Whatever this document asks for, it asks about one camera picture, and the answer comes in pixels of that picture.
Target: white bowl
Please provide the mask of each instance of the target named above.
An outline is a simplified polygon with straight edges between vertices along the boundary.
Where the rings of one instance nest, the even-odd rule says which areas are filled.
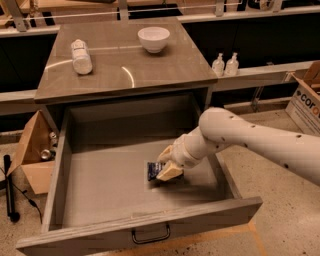
[[[139,30],[141,45],[150,53],[160,52],[168,43],[170,32],[161,27],[147,27]]]

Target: bottle on shelf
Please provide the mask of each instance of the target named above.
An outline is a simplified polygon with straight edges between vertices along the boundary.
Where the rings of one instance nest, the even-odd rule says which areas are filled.
[[[234,52],[232,58],[227,61],[226,70],[224,71],[226,76],[235,76],[238,73],[239,62],[237,55],[238,53]]]
[[[223,53],[219,53],[218,58],[212,63],[212,70],[217,75],[217,77],[223,76],[224,61],[222,59]]]

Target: drawer handle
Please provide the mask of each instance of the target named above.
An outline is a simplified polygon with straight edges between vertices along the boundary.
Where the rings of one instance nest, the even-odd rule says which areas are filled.
[[[165,234],[164,236],[145,239],[145,240],[138,240],[137,237],[136,237],[136,231],[133,230],[132,231],[132,240],[133,240],[133,242],[135,244],[147,244],[147,243],[153,243],[153,242],[166,240],[166,239],[168,239],[170,237],[170,226],[167,224],[166,228],[167,228],[167,234]]]

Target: drawer front panel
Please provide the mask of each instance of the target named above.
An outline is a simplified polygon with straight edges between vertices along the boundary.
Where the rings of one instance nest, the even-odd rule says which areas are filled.
[[[157,239],[173,239],[247,223],[261,204],[260,197],[232,199],[201,207],[187,207],[171,214],[68,228],[20,240],[17,248],[32,256],[79,256],[132,248]]]

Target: blue object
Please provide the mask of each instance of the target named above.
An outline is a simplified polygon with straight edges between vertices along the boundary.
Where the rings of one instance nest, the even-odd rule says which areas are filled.
[[[162,163],[148,162],[148,181],[155,180],[157,178],[157,175],[159,174],[159,172],[161,172],[164,166],[165,164]]]

